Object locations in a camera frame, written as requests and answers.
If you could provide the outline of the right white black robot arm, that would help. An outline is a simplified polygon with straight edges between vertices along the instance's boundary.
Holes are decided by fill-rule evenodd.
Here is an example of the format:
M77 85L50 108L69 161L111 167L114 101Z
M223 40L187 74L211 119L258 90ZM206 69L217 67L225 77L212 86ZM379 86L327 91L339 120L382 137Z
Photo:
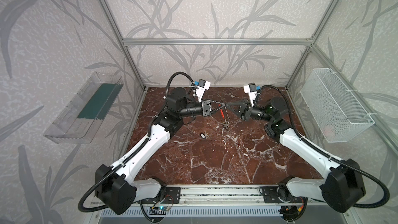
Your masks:
M292 125L284 120L289 113L286 100L274 97L265 106L252 106L249 100L228 103L226 107L242 120L254 119L267 122L264 129L267 135L289 148L309 163L321 176L321 179L304 179L291 176L280 186L295 197L306 197L327 203L339 213L354 206L366 190L362 175L351 168L344 167L323 156L318 146L299 136Z

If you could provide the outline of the metal keyring plate red handle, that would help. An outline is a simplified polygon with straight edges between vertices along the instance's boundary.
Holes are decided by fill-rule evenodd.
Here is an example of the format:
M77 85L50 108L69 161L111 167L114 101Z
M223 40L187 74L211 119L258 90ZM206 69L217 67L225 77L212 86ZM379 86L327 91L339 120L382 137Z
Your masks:
M219 110L223 122L230 122L230 117L226 108Z

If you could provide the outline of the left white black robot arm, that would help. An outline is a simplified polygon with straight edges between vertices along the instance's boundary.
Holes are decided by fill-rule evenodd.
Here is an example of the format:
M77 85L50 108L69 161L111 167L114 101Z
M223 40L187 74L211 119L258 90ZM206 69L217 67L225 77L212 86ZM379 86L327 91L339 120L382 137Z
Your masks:
M136 180L146 162L183 126L184 118L207 117L225 106L213 100L195 100L178 87L165 96L160 112L151 121L147 134L111 166L100 166L95 173L95 196L103 202L100 209L109 208L124 213L133 203L147 199L162 201L166 183L150 178Z

